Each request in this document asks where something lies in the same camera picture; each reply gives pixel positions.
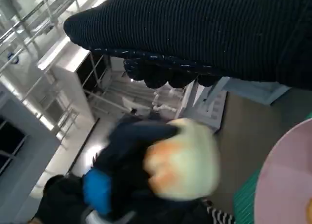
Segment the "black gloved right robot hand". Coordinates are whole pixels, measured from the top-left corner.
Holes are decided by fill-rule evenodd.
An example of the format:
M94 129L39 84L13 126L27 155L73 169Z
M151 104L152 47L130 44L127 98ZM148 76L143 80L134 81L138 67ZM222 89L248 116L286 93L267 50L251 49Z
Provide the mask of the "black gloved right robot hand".
M153 89L222 77L312 88L312 0L106 0L63 28Z

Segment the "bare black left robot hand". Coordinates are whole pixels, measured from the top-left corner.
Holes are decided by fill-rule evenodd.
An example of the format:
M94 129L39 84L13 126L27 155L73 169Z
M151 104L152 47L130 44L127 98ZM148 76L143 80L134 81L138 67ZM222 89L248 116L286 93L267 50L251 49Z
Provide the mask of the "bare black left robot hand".
M218 172L208 128L190 119L124 122L83 179L86 203L104 220L163 223L211 193Z

